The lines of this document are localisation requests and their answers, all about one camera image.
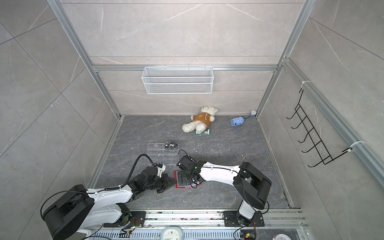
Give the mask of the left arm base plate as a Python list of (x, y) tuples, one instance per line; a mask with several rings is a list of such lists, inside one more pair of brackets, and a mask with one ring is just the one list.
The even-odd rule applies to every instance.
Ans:
[(124, 228), (143, 227), (146, 220), (146, 214), (146, 211), (123, 213), (118, 221), (118, 226)]

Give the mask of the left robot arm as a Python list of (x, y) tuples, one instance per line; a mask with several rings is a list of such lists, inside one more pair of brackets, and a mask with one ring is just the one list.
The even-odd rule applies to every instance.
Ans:
[(79, 230), (112, 224), (125, 226), (131, 211), (127, 203), (139, 198), (146, 190), (163, 193), (173, 187), (176, 180), (164, 171), (164, 165), (155, 164), (146, 154), (151, 165), (134, 176), (138, 163), (135, 160), (131, 171), (123, 184), (102, 189), (87, 189), (76, 185), (70, 190), (61, 191), (61, 197), (46, 209), (40, 210), (40, 216), (46, 223), (54, 240), (65, 240)]

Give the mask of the clear acrylic organizer tray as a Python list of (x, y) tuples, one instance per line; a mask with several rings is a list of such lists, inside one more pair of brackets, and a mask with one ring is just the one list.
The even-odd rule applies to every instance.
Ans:
[(179, 161), (179, 148), (166, 149), (163, 143), (148, 143), (147, 155), (156, 163), (163, 165), (175, 165)]

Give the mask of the black VIP credit card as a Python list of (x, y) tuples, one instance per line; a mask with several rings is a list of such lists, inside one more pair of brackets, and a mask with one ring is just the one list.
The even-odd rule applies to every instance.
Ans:
[(165, 142), (165, 148), (166, 149), (178, 149), (179, 144), (177, 144), (175, 142)]

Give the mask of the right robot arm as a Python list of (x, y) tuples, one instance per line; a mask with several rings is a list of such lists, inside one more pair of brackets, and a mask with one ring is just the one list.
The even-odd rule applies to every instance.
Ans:
[(192, 182), (219, 182), (233, 186), (243, 198), (234, 217), (224, 214), (235, 225), (249, 226), (262, 220), (262, 210), (272, 186), (271, 180), (249, 162), (240, 166), (221, 166), (206, 161), (182, 158), (177, 166)]

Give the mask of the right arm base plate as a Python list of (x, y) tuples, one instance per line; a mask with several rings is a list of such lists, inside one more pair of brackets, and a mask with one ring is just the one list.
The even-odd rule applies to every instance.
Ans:
[(265, 222), (263, 215), (260, 211), (254, 212), (254, 215), (251, 219), (248, 219), (241, 215), (238, 211), (224, 211), (223, 219), (225, 227), (264, 227)]

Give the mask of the red leather card holder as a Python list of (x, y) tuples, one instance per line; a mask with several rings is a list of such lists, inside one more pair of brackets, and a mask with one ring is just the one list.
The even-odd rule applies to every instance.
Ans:
[(202, 184), (202, 182), (200, 181), (193, 182), (192, 180), (190, 180), (186, 173), (184, 173), (183, 171), (174, 171), (174, 177), (176, 180), (177, 189), (196, 188), (197, 186)]

